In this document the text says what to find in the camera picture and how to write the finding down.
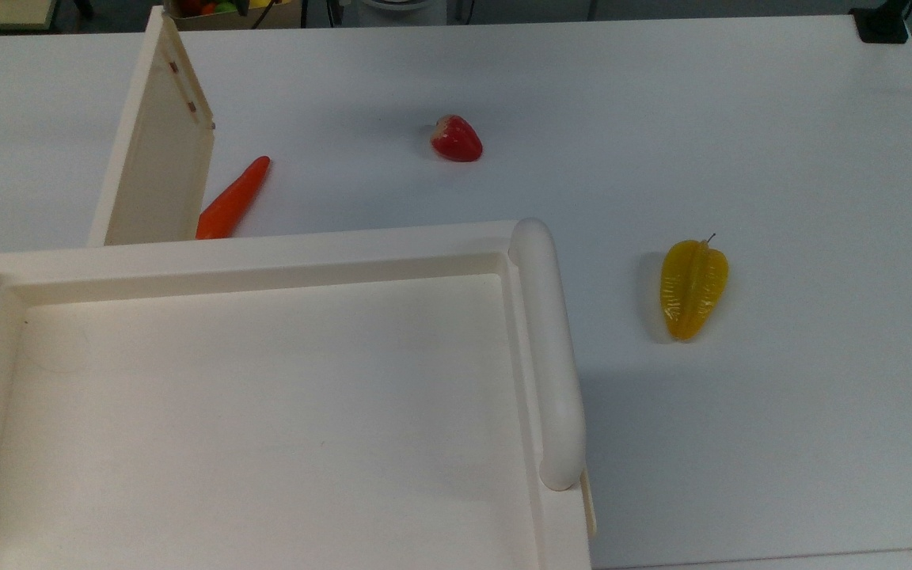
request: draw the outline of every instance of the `tray handle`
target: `tray handle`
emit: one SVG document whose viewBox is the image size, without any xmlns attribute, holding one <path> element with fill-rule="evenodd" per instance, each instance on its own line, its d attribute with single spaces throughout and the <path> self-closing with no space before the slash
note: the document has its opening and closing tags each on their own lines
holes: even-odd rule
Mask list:
<svg viewBox="0 0 912 570">
<path fill-rule="evenodd" d="M 540 480 L 553 491 L 580 482 L 586 462 L 586 421 L 572 337 L 568 332 L 561 274 L 547 226 L 527 218 L 516 224 L 509 249 L 519 267 L 522 304 L 537 380 Z"/>
</svg>

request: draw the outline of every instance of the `red strawberry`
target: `red strawberry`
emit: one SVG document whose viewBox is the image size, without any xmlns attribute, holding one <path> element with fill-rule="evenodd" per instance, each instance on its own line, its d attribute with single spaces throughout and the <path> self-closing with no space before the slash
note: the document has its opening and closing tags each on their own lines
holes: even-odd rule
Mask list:
<svg viewBox="0 0 912 570">
<path fill-rule="evenodd" d="M 442 158 L 456 162 L 474 162 L 485 151 L 473 127 L 459 115 L 445 115 L 435 123 L 435 132 L 431 133 L 431 147 Z"/>
</svg>

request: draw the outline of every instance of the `white tray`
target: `white tray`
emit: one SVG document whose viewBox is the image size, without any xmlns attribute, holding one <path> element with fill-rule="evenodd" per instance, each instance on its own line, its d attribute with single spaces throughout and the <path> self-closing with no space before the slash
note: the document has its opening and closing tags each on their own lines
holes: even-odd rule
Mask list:
<svg viewBox="0 0 912 570">
<path fill-rule="evenodd" d="M 582 468 L 536 220 L 0 255 L 0 570 L 589 568 Z"/>
</svg>

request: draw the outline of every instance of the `plastic fruit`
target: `plastic fruit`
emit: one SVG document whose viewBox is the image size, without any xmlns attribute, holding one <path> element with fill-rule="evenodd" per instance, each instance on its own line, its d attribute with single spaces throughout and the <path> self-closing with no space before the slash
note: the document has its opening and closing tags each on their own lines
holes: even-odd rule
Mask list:
<svg viewBox="0 0 912 570">
<path fill-rule="evenodd" d="M 442 158 L 456 162 L 474 162 L 485 151 L 473 127 L 459 115 L 445 115 L 435 123 L 431 148 Z"/>
<path fill-rule="evenodd" d="M 727 257 L 710 249 L 709 239 L 675 243 L 663 258 L 659 306 L 668 331 L 678 340 L 699 332 L 727 287 Z"/>
</svg>

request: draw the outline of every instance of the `orange carrot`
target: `orange carrot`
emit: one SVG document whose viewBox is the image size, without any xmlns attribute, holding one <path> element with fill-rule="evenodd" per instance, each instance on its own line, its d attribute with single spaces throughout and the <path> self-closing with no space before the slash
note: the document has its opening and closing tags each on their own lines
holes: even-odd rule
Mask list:
<svg viewBox="0 0 912 570">
<path fill-rule="evenodd" d="M 230 238 L 234 228 L 253 205 L 256 194 L 263 187 L 265 174 L 269 170 L 269 157 L 260 156 L 245 172 L 233 181 L 227 190 L 221 192 L 213 204 L 199 214 L 196 239 Z"/>
</svg>

